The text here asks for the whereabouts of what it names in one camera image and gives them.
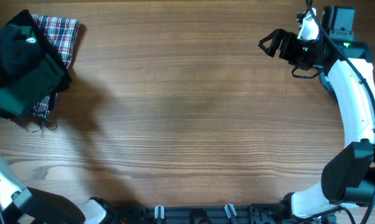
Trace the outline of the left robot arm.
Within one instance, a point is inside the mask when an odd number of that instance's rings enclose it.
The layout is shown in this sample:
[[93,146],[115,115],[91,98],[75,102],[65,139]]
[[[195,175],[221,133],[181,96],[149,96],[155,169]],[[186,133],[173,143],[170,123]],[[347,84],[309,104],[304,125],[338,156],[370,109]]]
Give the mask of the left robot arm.
[[111,223],[112,215],[99,199],[76,205],[69,199],[26,186],[0,155],[0,223]]

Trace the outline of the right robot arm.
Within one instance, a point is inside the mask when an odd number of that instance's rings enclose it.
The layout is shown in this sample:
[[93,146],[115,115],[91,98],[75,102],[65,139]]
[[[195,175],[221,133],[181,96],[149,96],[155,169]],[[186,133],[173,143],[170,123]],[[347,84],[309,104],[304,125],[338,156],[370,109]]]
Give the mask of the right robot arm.
[[326,6],[321,17],[311,1],[297,15],[298,34],[276,29],[259,41],[269,56],[315,77],[337,101],[344,148],[324,166],[318,184],[290,193],[278,205],[278,222],[327,223],[333,213],[363,207],[366,223],[375,207],[375,84],[368,44],[354,38],[355,10]]

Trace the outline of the black shirt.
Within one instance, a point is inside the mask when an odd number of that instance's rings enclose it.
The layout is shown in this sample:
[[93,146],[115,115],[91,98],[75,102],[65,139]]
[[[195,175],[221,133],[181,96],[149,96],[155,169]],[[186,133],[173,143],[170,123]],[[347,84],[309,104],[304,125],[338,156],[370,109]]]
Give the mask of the black shirt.
[[45,57],[33,27],[4,26],[0,29],[0,88],[32,84]]

